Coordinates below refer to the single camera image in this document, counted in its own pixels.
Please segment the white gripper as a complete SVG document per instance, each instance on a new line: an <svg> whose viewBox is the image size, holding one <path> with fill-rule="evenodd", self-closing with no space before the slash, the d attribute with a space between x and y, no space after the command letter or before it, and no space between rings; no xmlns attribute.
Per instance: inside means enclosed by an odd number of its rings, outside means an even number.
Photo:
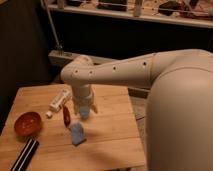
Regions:
<svg viewBox="0 0 213 171"><path fill-rule="evenodd" d="M90 114L90 108L98 113L98 108L94 103L94 93L90 84L81 86L72 86L72 99L74 111L80 114L82 119L87 119Z"/></svg>

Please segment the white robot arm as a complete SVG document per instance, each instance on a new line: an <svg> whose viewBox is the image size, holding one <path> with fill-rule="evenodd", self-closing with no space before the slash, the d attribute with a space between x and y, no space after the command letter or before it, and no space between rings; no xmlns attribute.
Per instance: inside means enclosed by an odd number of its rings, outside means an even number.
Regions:
<svg viewBox="0 0 213 171"><path fill-rule="evenodd" d="M213 52L157 52L95 65L81 55L61 71L76 106L93 102L93 84L149 90L149 171L213 171Z"/></svg>

